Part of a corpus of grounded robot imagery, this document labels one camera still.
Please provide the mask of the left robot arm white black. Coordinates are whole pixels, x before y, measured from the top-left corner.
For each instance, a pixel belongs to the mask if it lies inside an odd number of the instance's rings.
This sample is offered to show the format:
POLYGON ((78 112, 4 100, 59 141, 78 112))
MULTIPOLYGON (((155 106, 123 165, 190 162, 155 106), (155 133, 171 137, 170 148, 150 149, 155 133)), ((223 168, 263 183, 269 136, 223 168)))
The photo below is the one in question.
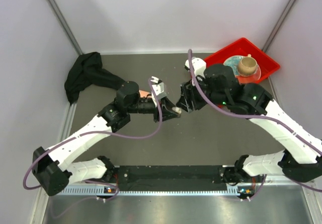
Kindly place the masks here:
POLYGON ((162 81, 152 78, 150 86, 150 96, 141 97, 137 83, 123 83, 114 101, 84 127, 56 145, 47 149, 39 147, 33 152, 32 174, 48 196, 54 196, 76 182, 111 181, 115 167, 107 157, 99 156, 85 162, 75 162, 75 159, 99 141, 116 135, 130 122, 131 114, 151 114, 157 123, 181 116, 182 110, 167 98, 162 81))

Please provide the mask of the beige nail polish bottle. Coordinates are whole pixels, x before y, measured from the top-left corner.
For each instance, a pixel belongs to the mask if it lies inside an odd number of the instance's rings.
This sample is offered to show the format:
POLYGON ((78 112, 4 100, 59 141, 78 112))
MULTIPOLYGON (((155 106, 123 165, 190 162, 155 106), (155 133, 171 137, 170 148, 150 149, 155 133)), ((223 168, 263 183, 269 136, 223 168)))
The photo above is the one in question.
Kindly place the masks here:
POLYGON ((177 114, 179 114, 179 115, 181 115, 181 113, 182 113, 182 109, 181 108, 179 108, 179 107, 173 107, 172 108, 172 110, 174 111, 174 112, 176 112, 177 114))

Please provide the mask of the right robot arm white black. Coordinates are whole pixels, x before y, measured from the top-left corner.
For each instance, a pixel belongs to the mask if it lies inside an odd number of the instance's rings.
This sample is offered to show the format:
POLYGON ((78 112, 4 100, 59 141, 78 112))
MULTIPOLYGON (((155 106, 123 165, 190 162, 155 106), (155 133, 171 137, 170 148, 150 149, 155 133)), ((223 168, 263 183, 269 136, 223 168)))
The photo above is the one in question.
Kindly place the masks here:
POLYGON ((192 78, 181 84, 177 106, 186 112, 209 105, 234 118, 250 121, 268 132, 284 150, 260 156, 243 155, 225 170, 224 181, 245 182, 259 175, 284 175, 299 183, 321 177, 321 139, 289 117, 272 95, 258 84, 240 84, 230 67, 201 59, 185 63, 192 78))

